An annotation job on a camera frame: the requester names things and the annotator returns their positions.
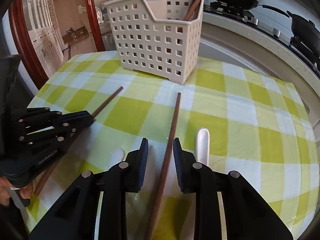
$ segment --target gas stove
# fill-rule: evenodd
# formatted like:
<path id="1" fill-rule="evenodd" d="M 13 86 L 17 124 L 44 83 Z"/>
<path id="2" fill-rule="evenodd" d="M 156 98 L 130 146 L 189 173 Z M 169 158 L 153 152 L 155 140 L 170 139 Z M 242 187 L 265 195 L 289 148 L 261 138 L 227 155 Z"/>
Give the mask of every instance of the gas stove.
<path id="1" fill-rule="evenodd" d="M 235 20 L 273 38 L 299 57 L 320 79 L 320 58 L 300 42 L 298 37 L 287 37 L 276 28 L 259 21 L 250 11 L 228 6 L 221 2 L 212 2 L 210 6 L 204 5 L 204 12 Z"/>

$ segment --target table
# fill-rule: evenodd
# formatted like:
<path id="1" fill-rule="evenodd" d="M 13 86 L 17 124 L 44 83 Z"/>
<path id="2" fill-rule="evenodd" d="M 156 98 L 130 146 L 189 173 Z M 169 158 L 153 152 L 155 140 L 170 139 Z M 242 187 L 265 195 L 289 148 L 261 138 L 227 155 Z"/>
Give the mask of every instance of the table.
<path id="1" fill-rule="evenodd" d="M 76 55 L 41 88 L 30 107 L 63 114 L 92 113 L 116 89 L 123 91 L 69 149 L 40 196 L 31 199 L 24 220 L 32 230 L 63 191 L 84 170 L 107 170 L 149 141 L 144 185 L 127 194 L 128 239 L 141 239 L 159 176 L 177 92 L 182 93 L 176 137 L 194 151 L 196 131 L 210 131 L 209 166 L 239 171 L 273 208 L 294 239 L 313 219 L 319 190 L 315 137 L 303 103 L 291 83 L 232 64 L 200 58 L 184 85 L 125 70 L 116 51 Z M 161 215 L 153 239 L 178 239 L 191 203 L 178 187 L 171 158 Z"/>

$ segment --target human hand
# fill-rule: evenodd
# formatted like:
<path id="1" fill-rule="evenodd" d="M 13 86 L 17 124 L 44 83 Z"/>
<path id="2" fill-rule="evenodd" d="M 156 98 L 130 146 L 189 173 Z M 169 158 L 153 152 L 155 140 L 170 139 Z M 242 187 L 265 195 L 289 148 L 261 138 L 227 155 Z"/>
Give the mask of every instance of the human hand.
<path id="1" fill-rule="evenodd" d="M 7 180 L 6 177 L 0 177 L 0 204 L 8 206 L 10 203 L 10 195 L 5 187 L 12 187 L 12 184 Z M 30 198 L 32 192 L 32 183 L 20 189 L 20 195 L 24 199 Z"/>

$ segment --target chopstick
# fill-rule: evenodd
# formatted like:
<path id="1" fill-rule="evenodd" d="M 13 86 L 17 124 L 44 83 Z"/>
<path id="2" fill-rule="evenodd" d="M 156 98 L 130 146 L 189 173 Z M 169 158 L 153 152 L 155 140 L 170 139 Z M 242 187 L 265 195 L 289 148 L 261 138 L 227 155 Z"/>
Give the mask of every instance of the chopstick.
<path id="1" fill-rule="evenodd" d="M 98 108 L 97 110 L 95 110 L 92 114 L 93 118 L 96 118 L 96 116 L 103 110 L 103 108 L 105 108 L 105 106 L 107 104 L 110 103 L 110 101 L 117 95 L 120 93 L 120 91 L 123 89 L 123 87 L 119 87 L 110 97 L 108 97 L 108 99 L 106 101 L 104 101 Z M 72 136 L 70 138 L 70 141 L 69 141 L 69 146 L 71 146 L 74 141 L 78 138 L 78 136 L 80 135 L 81 133 L 76 133 L 74 136 Z M 42 175 L 41 179 L 39 180 L 37 186 L 36 186 L 36 189 L 34 191 L 34 194 L 38 197 L 44 187 L 44 184 L 47 182 L 47 180 L 49 179 L 51 173 L 53 172 L 53 170 L 57 167 L 59 163 L 59 160 L 56 161 L 54 164 L 52 164 L 49 168 L 47 168 L 45 171 L 44 171 L 44 174 Z"/>
<path id="2" fill-rule="evenodd" d="M 196 10 L 196 8 L 199 6 L 201 0 L 194 0 L 193 3 L 190 5 L 187 14 L 184 17 L 184 21 L 189 21 L 193 15 L 193 12 Z"/>
<path id="3" fill-rule="evenodd" d="M 154 232 L 154 229 L 156 226 L 156 221 L 157 221 L 157 217 L 158 217 L 158 213 L 159 213 L 159 209 L 160 209 L 160 204 L 161 204 L 161 200 L 162 200 L 162 195 L 163 195 L 163 191 L 164 191 L 164 185 L 165 185 L 165 181 L 166 181 L 168 169 L 169 169 L 169 164 L 170 164 L 173 140 L 174 140 L 174 136 L 176 133 L 178 112 L 179 112 L 179 106 L 180 106 L 180 98 L 181 98 L 181 93 L 179 92 L 178 96 L 177 96 L 176 105 L 174 107 L 173 118 L 172 118 L 170 133 L 169 133 L 169 139 L 168 139 L 167 148 L 166 148 L 165 154 L 164 154 L 164 160 L 163 160 L 162 169 L 161 169 L 161 173 L 160 173 L 160 179 L 159 179 L 158 188 L 157 188 L 157 192 L 156 192 L 156 198 L 155 198 L 155 202 L 153 205 L 153 209 L 151 210 L 151 215 L 149 218 L 149 223 L 147 226 L 146 234 L 144 236 L 144 240 L 150 240 L 152 238 L 153 232 Z"/>

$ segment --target speckled countertop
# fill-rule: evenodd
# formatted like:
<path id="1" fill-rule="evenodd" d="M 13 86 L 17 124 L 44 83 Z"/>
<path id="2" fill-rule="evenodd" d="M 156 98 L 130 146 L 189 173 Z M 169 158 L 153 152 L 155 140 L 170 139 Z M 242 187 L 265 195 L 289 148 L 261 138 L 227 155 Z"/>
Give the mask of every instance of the speckled countertop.
<path id="1" fill-rule="evenodd" d="M 203 13 L 203 22 L 237 33 L 269 50 L 292 67 L 320 97 L 320 80 L 318 77 L 304 62 L 282 44 L 254 28 L 219 15 Z"/>

